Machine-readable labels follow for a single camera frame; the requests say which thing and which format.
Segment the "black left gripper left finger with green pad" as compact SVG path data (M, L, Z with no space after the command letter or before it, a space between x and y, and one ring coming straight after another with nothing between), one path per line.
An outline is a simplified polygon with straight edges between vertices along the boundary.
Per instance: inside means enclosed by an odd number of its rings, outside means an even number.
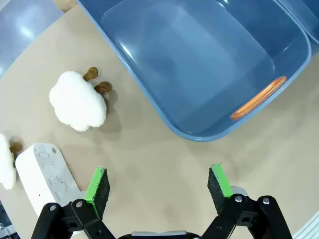
M109 193L107 169L98 167L83 199L75 199L63 207L58 203L43 206L31 237L69 239L74 232L84 232L90 239L113 239L102 221Z

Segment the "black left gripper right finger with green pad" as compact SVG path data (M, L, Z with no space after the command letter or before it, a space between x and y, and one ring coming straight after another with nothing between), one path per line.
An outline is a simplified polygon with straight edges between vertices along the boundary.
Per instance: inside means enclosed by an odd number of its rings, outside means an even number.
M209 168L207 187L217 216L202 239L228 239L237 226L246 227L254 239L291 239L292 234L276 199L264 195L257 200L235 193L220 163Z

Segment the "person's right hand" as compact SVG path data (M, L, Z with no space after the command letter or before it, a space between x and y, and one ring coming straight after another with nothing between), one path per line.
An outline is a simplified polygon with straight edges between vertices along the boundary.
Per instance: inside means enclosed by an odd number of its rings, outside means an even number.
M63 12L67 12L77 5L77 0L53 0L53 2Z

